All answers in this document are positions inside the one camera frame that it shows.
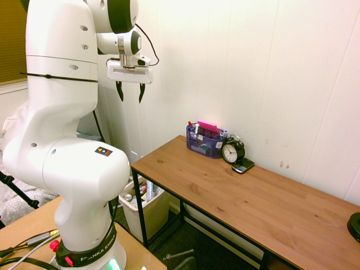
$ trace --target window blind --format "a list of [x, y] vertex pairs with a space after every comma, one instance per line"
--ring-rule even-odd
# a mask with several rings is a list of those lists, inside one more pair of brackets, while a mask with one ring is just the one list
[[26, 12], [20, 0], [0, 0], [0, 86], [26, 80]]

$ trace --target pen holder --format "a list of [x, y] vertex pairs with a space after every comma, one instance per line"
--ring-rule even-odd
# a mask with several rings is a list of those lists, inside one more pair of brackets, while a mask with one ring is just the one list
[[188, 125], [186, 128], [186, 145], [187, 148], [207, 156], [211, 159], [220, 159], [222, 155], [222, 146], [225, 142], [225, 138], [220, 136], [219, 132], [200, 128], [199, 126]]

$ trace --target floor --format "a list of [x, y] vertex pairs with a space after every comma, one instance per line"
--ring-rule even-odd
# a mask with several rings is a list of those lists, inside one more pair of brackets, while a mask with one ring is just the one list
[[[115, 220], [129, 229], [123, 208], [118, 208]], [[197, 270], [257, 270], [194, 226], [180, 220], [175, 221], [149, 248], [161, 261], [167, 254], [175, 255], [191, 249], [194, 249], [192, 254], [173, 260], [173, 268], [193, 256]]]

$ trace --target white trash bin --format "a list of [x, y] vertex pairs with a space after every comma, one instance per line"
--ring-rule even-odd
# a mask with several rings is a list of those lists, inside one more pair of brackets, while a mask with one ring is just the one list
[[[139, 184], [146, 184], [146, 179], [138, 176]], [[119, 201], [123, 206], [126, 221], [128, 222], [131, 233], [143, 242], [139, 211], [137, 207], [130, 204], [129, 201], [124, 199], [126, 194], [135, 196], [134, 183], [127, 184], [124, 190], [119, 195]], [[169, 194], [162, 188], [160, 192], [143, 207], [146, 235], [150, 239], [159, 229], [168, 221], [169, 217]]]

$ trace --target wooden table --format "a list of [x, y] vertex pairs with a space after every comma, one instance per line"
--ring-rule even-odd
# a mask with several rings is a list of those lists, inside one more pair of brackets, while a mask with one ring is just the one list
[[[31, 212], [23, 218], [15, 221], [14, 223], [0, 229], [0, 250], [9, 248], [10, 246], [16, 246], [23, 240], [32, 237], [36, 234], [46, 232], [55, 229], [55, 223], [53, 216], [57, 206], [59, 205], [61, 198], [57, 198], [48, 204], [40, 207], [39, 209]], [[116, 225], [118, 232], [117, 237], [121, 245], [125, 248], [127, 254], [127, 263], [125, 270], [141, 270], [143, 266], [147, 270], [165, 270], [166, 266], [163, 265], [155, 256], [153, 256], [147, 249], [145, 249], [137, 240], [135, 240], [128, 232]], [[28, 253], [30, 249], [17, 251], [11, 255], [4, 257], [2, 260], [9, 259], [11, 257], [21, 257]], [[43, 246], [39, 250], [35, 251], [30, 257], [49, 262], [54, 256], [54, 252], [48, 245]], [[1, 269], [8, 269], [9, 264]], [[39, 270], [40, 268], [28, 264], [21, 263], [16, 269], [26, 270]]]
[[270, 255], [303, 270], [360, 269], [360, 243], [347, 230], [354, 204], [259, 166], [238, 174], [187, 149], [183, 136], [132, 170], [262, 249], [262, 269]]

